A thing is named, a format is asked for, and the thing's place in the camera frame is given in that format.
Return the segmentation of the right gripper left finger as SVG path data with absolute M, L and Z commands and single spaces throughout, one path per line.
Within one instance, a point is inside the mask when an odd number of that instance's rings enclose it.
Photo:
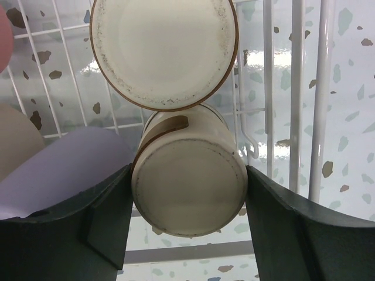
M 1 221 L 1 280 L 115 280 L 132 213 L 131 167 L 70 199 Z

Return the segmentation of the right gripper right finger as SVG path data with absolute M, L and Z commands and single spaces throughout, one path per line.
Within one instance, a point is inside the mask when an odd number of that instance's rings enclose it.
M 247 166 L 260 280 L 374 280 L 374 222 L 314 203 Z

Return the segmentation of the purple plastic cup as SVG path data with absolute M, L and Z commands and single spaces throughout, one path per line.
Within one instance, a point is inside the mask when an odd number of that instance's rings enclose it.
M 26 218 L 61 203 L 133 159 L 130 145 L 113 131 L 88 126 L 70 132 L 1 181 L 1 219 Z

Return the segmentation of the cream metal cup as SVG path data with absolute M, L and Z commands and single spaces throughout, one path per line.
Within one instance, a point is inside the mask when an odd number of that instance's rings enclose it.
M 248 177 L 226 121 L 200 104 L 149 117 L 131 184 L 135 206 L 150 225 L 177 237 L 200 237 L 238 214 Z
M 110 86 L 131 103 L 179 111 L 212 96 L 238 51 L 232 1 L 95 1 L 90 41 Z

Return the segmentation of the beige plastic cup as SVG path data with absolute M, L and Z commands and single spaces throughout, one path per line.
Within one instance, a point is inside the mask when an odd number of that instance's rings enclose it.
M 42 135 L 25 115 L 1 104 L 1 180 L 44 147 Z

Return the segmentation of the red plastic cup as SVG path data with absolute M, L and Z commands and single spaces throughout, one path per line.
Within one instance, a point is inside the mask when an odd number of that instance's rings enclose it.
M 0 73 L 8 66 L 14 46 L 11 23 L 2 6 L 0 6 Z

